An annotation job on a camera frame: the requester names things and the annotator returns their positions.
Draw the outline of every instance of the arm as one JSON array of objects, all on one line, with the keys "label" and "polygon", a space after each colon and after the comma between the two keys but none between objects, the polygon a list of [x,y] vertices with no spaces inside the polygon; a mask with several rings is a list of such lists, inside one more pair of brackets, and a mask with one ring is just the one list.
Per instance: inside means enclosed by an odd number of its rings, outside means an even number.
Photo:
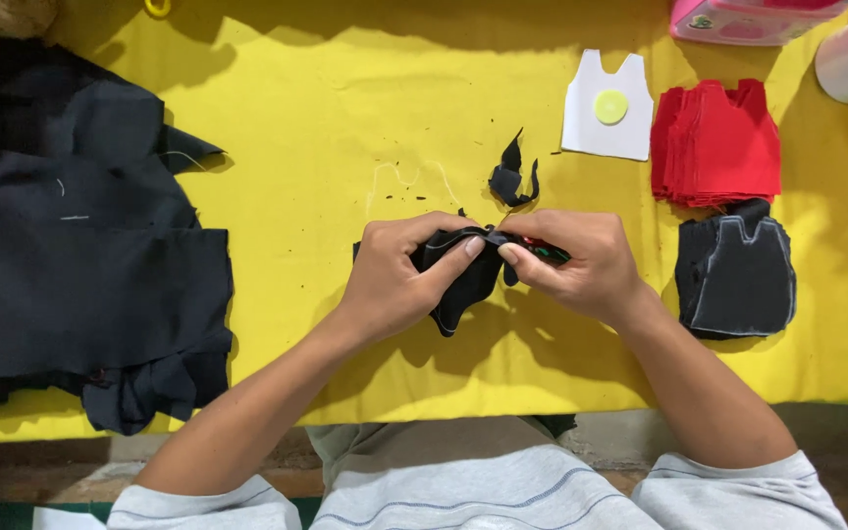
[{"label": "arm", "polygon": [[468,219],[437,212],[369,224],[338,307],[299,344],[192,418],[135,483],[196,496],[244,484],[346,359],[405,330],[437,306],[485,243],[480,238],[461,241],[423,273],[408,257],[438,229],[471,225],[475,223]]},{"label": "arm", "polygon": [[797,451],[771,407],[690,335],[640,279],[619,217],[538,211],[510,216],[499,230],[545,239],[571,254],[554,268],[517,245],[500,248],[521,281],[618,332],[640,361],[686,456],[716,468],[744,469]]}]

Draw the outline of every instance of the floor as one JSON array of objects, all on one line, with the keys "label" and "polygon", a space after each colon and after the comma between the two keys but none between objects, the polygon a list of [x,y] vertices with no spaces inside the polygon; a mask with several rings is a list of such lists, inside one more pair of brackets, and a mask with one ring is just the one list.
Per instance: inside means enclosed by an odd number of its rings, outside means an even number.
[{"label": "floor", "polygon": [[[786,403],[775,407],[813,460],[848,521],[848,405]],[[165,435],[0,444],[0,502],[111,502],[138,473]],[[663,418],[652,410],[578,415],[559,443],[626,494],[652,462],[676,449]],[[305,433],[294,428],[260,473],[289,497],[322,495],[320,461]]]}]

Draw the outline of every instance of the black fabric piece with chalk outline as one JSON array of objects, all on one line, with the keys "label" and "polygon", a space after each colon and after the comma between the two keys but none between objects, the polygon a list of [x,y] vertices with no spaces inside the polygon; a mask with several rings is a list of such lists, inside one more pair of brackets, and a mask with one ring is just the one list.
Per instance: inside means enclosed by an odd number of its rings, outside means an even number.
[{"label": "black fabric piece with chalk outline", "polygon": [[515,138],[509,142],[505,151],[502,152],[500,165],[493,168],[493,176],[489,179],[490,189],[510,208],[534,201],[539,196],[538,159],[532,163],[532,195],[517,195],[519,184],[522,183],[522,175],[519,175],[519,169],[522,167],[522,152],[519,151],[519,136],[521,134],[522,129],[519,129]]},{"label": "black fabric piece with chalk outline", "polygon": [[767,201],[749,199],[679,225],[679,321],[696,337],[767,337],[794,319],[791,239],[770,211]]},{"label": "black fabric piece with chalk outline", "polygon": [[0,404],[56,387],[130,435],[227,390],[227,232],[173,177],[221,150],[163,112],[63,48],[0,41]]},{"label": "black fabric piece with chalk outline", "polygon": [[[488,224],[485,228],[467,226],[453,232],[438,230],[411,254],[411,263],[419,272],[427,271],[455,244],[471,236],[483,238],[486,241],[486,247],[450,284],[441,297],[440,303],[430,311],[430,318],[437,322],[437,328],[444,337],[453,336],[467,307],[482,302],[493,293],[501,267],[505,267],[503,281],[507,286],[512,287],[519,281],[515,271],[497,251],[503,243],[514,242],[514,236],[499,232],[492,224]],[[361,243],[360,241],[352,246],[353,261],[358,257]]]}]

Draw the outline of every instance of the pink box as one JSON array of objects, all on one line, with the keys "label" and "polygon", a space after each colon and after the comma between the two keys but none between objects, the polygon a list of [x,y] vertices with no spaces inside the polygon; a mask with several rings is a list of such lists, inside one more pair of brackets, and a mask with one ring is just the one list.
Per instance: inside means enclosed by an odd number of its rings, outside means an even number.
[{"label": "pink box", "polygon": [[676,0],[669,32],[684,41],[783,46],[847,8],[848,0]]}]

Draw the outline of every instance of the table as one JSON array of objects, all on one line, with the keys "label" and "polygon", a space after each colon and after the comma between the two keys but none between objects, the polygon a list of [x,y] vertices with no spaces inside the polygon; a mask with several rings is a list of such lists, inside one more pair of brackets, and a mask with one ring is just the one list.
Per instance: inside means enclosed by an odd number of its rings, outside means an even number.
[{"label": "table", "polygon": [[[798,311],[768,339],[709,343],[769,402],[848,400],[848,105],[817,85],[820,40],[783,48],[674,42],[665,2],[141,0],[67,3],[52,38],[158,93],[167,122],[227,150],[179,176],[203,225],[230,231],[236,383],[336,305],[367,221],[456,212],[498,223],[486,186],[525,127],[537,208],[615,211],[645,277],[677,307],[677,225],[650,196],[649,164],[559,150],[562,105],[584,48],[609,72],[646,61],[655,100],[699,79],[763,79],[783,141],[773,217],[792,239]],[[352,360],[302,424],[619,410],[652,404],[634,358],[600,324],[525,286],[500,285],[452,339],[433,321]],[[181,422],[158,415],[149,432]],[[100,436],[77,399],[17,392],[0,441]]]}]

